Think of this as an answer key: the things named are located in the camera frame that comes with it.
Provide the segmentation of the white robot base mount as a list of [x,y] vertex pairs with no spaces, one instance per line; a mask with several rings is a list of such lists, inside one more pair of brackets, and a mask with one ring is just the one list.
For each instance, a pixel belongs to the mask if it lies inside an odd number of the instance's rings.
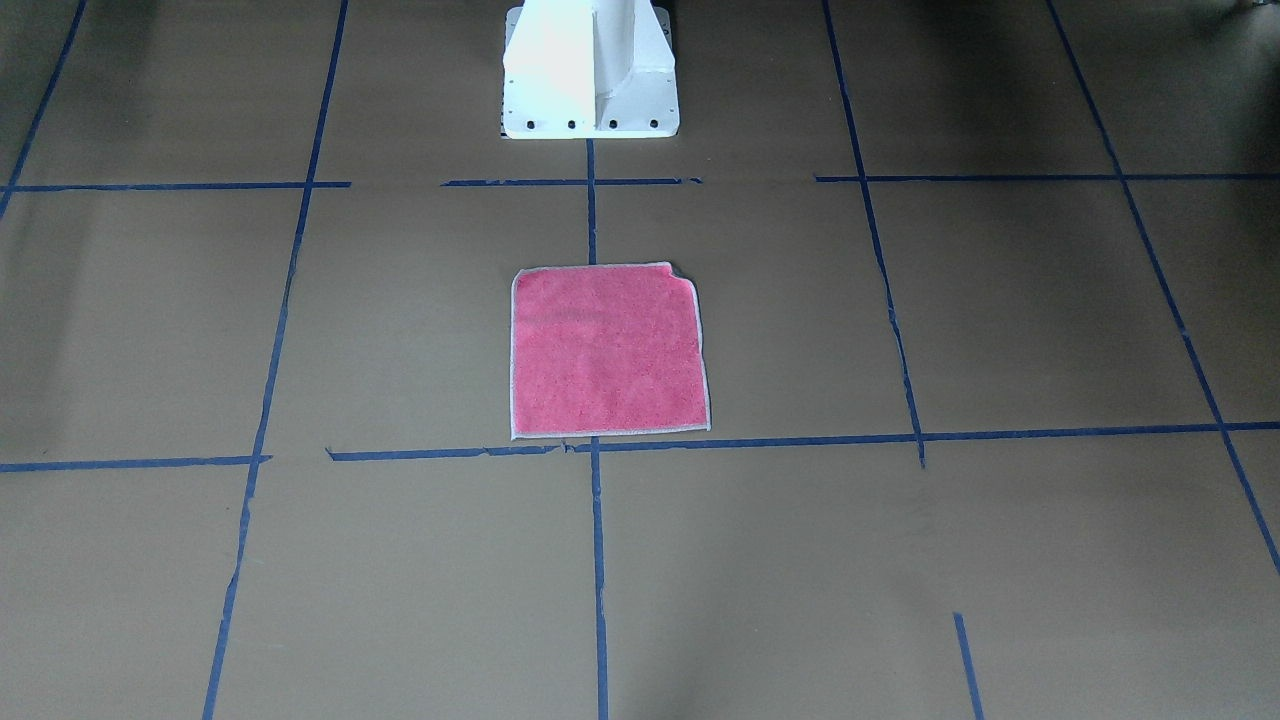
[[506,13],[502,63],[507,138],[678,133],[672,19],[653,1],[525,1]]

